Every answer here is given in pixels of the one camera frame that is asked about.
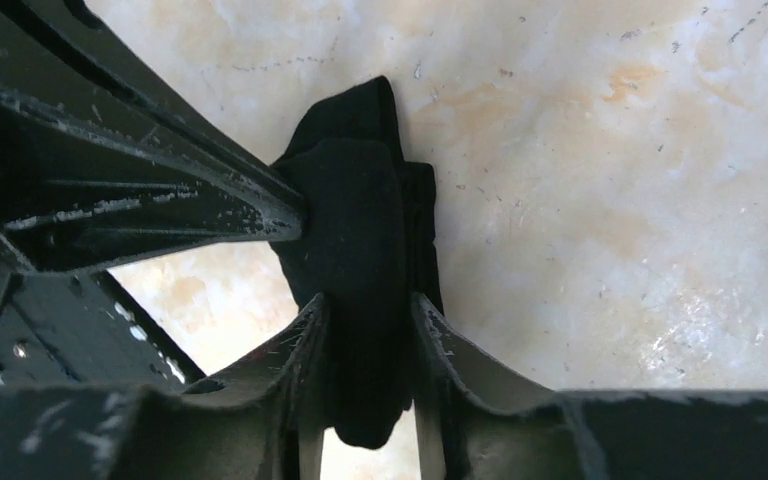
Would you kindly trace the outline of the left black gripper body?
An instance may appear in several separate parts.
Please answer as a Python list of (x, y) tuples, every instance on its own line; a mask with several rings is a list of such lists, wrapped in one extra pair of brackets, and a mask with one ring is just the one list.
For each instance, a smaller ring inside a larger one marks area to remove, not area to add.
[(204, 372), (108, 272), (0, 265), (0, 381), (124, 382), (179, 391)]

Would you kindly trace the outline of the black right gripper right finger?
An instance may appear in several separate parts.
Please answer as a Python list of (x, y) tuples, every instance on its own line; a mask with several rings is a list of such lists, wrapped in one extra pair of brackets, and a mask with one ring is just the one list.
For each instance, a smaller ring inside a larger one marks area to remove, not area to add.
[(411, 313), (425, 479), (768, 479), (768, 391), (551, 390)]

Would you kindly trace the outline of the black underwear with beige waistband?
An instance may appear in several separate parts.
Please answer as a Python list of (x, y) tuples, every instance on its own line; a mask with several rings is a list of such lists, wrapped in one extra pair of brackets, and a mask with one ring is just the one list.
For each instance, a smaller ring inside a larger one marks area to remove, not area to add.
[(441, 304), (434, 169), (404, 157), (383, 76), (314, 104), (273, 167), (308, 216), (272, 250), (299, 306), (319, 293), (330, 305), (328, 424), (378, 449), (412, 402), (411, 295)]

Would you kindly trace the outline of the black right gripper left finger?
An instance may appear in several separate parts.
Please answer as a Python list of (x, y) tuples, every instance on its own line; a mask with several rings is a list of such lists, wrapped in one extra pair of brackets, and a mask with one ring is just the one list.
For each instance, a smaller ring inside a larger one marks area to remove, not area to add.
[(316, 479), (329, 302), (214, 375), (0, 386), (0, 479)]

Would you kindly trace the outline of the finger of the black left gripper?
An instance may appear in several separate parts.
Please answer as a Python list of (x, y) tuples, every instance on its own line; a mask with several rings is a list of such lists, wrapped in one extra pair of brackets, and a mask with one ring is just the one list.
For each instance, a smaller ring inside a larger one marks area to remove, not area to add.
[(109, 129), (0, 86), (0, 267), (65, 275), (223, 242), (298, 239), (304, 201), (138, 115)]
[(0, 104), (267, 212), (303, 208), (298, 192), (197, 113), (85, 1), (0, 1)]

